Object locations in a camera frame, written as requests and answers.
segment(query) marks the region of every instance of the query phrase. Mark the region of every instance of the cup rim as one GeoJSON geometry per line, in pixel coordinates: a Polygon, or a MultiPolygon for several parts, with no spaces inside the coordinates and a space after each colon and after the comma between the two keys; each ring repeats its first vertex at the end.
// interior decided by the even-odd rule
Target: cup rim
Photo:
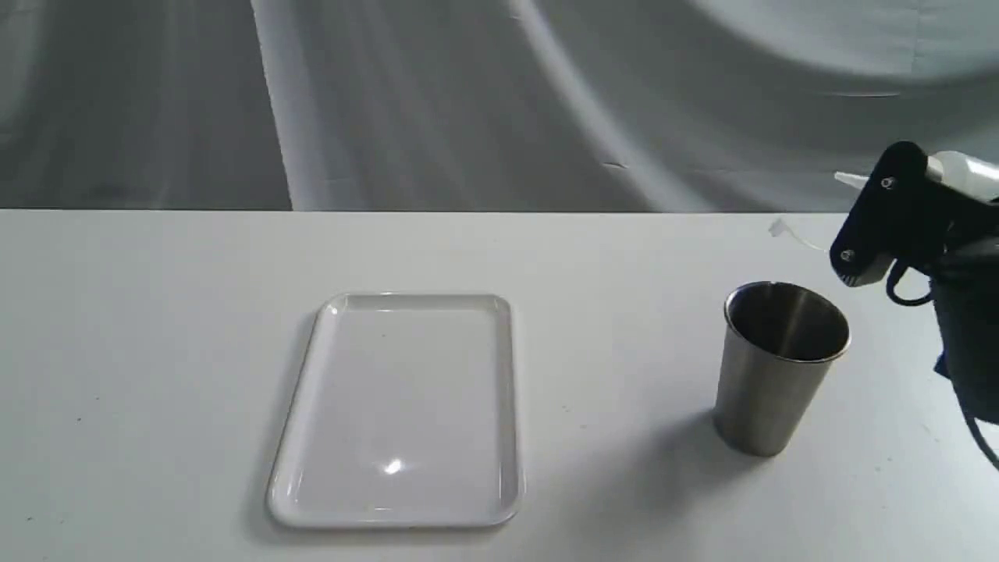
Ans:
{"type": "Polygon", "coordinates": [[[728,329],[731,330],[733,334],[735,334],[736,336],[738,336],[739,339],[741,339],[742,341],[744,341],[747,344],[753,346],[753,348],[756,349],[757,351],[765,353],[766,355],[768,355],[768,356],[770,356],[770,357],[772,357],[774,359],[777,359],[778,361],[783,361],[783,362],[786,362],[786,363],[796,363],[796,364],[821,364],[821,363],[829,363],[829,362],[835,361],[836,359],[839,359],[840,357],[842,357],[843,354],[846,353],[846,350],[849,349],[850,343],[853,341],[853,334],[850,331],[850,323],[846,320],[846,315],[843,314],[843,311],[840,310],[838,306],[836,306],[835,304],[833,304],[832,301],[830,301],[829,299],[827,299],[824,296],[820,295],[819,293],[817,293],[815,291],[812,291],[811,289],[808,289],[806,287],[802,287],[801,285],[797,285],[795,283],[788,283],[786,281],[753,281],[751,283],[746,283],[744,285],[739,285],[738,287],[736,287],[735,289],[733,289],[732,292],[728,293],[727,297],[725,297],[725,304],[722,307],[722,309],[723,309],[724,314],[725,314],[725,323],[728,325],[728,329]],[[757,287],[757,286],[760,286],[760,285],[781,285],[781,286],[784,286],[784,287],[792,287],[792,288],[800,290],[800,291],[805,291],[806,293],[809,293],[812,296],[817,297],[822,302],[824,302],[827,306],[829,306],[829,308],[831,308],[832,310],[836,311],[836,316],[843,322],[843,326],[846,327],[846,341],[843,342],[842,347],[840,347],[839,350],[836,351],[835,353],[833,353],[831,355],[828,355],[826,357],[821,357],[819,359],[793,359],[793,358],[790,358],[790,357],[784,357],[783,355],[778,355],[778,354],[773,353],[771,351],[767,351],[766,349],[763,349],[762,347],[760,347],[760,346],[756,345],[755,343],[749,341],[749,339],[747,339],[742,334],[742,332],[739,332],[738,328],[736,328],[735,324],[732,322],[732,317],[731,317],[731,314],[730,314],[730,309],[731,309],[732,301],[735,299],[735,296],[739,294],[739,292],[747,290],[747,289],[751,289],[753,287],[757,287]]]}

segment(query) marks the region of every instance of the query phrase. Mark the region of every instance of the white tray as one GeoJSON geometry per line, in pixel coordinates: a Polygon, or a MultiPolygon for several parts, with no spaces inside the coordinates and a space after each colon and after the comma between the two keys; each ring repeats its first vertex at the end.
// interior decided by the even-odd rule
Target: white tray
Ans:
{"type": "Polygon", "coordinates": [[[522,489],[505,300],[352,293],[323,307],[268,494],[279,521],[490,526],[522,489]]]}

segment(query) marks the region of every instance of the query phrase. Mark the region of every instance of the table surface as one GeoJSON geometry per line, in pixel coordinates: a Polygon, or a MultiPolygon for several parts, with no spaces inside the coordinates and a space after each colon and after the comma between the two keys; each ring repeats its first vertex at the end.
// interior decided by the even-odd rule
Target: table surface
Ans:
{"type": "MultiPolygon", "coordinates": [[[[841,286],[775,218],[0,212],[5,558],[994,560],[999,475],[932,373],[932,310],[841,286]],[[759,279],[825,294],[853,332],[768,461],[707,417],[721,302],[759,279]],[[506,525],[269,518],[314,314],[351,290],[511,303],[527,485],[506,525]]],[[[786,220],[827,245],[842,219],[786,220]]]]}

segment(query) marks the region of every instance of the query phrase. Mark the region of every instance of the metal cup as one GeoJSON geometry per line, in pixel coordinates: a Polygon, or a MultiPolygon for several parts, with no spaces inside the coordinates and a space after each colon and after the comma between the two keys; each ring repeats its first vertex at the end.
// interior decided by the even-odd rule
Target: metal cup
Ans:
{"type": "Polygon", "coordinates": [[[734,449],[772,457],[787,446],[829,366],[846,352],[846,317],[808,289],[763,281],[728,295],[725,321],[714,425],[734,449]]]}

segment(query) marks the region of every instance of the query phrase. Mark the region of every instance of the tray rim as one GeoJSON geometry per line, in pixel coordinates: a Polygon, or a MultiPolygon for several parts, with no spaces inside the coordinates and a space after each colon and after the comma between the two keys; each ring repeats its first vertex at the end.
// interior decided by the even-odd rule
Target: tray rim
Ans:
{"type": "Polygon", "coordinates": [[[299,373],[295,383],[295,389],[292,394],[292,401],[289,406],[288,415],[285,418],[284,427],[281,433],[281,439],[278,444],[277,454],[275,455],[274,464],[271,469],[271,477],[268,480],[267,489],[267,506],[271,513],[271,516],[280,524],[300,529],[313,529],[313,530],[377,530],[377,529],[461,529],[461,528],[489,528],[495,527],[509,521],[520,509],[520,504],[523,500],[524,490],[526,486],[526,477],[524,474],[523,463],[522,463],[522,436],[520,429],[520,413],[517,403],[520,401],[520,385],[517,383],[517,372],[519,365],[518,358],[518,348],[517,343],[517,333],[516,321],[514,319],[514,308],[510,304],[509,300],[502,297],[500,294],[493,291],[342,291],[336,293],[333,297],[327,299],[322,306],[316,311],[312,330],[309,333],[309,341],[306,345],[305,353],[302,358],[302,365],[299,368],[299,373]],[[300,394],[299,390],[302,387],[302,382],[305,379],[306,366],[309,364],[310,350],[312,349],[313,339],[317,335],[317,330],[320,325],[321,320],[325,317],[328,309],[335,308],[338,304],[343,304],[348,302],[350,297],[391,297],[391,296],[404,296],[404,297],[483,297],[495,300],[504,310],[506,316],[507,330],[509,332],[509,413],[510,413],[510,430],[513,434],[512,445],[513,450],[511,459],[508,462],[513,464],[513,473],[516,484],[516,492],[510,501],[502,506],[501,509],[496,512],[488,513],[487,517],[483,518],[466,518],[466,519],[449,519],[449,518],[438,518],[438,519],[328,519],[326,521],[318,521],[317,519],[302,517],[301,513],[297,510],[291,509],[291,506],[284,501],[287,498],[287,494],[283,495],[278,493],[277,487],[279,484],[279,477],[281,476],[281,467],[288,464],[293,460],[294,453],[290,450],[290,446],[287,444],[287,437],[291,431],[293,431],[293,426],[300,425],[299,423],[293,423],[295,420],[296,410],[302,408],[300,404],[300,394]]]}

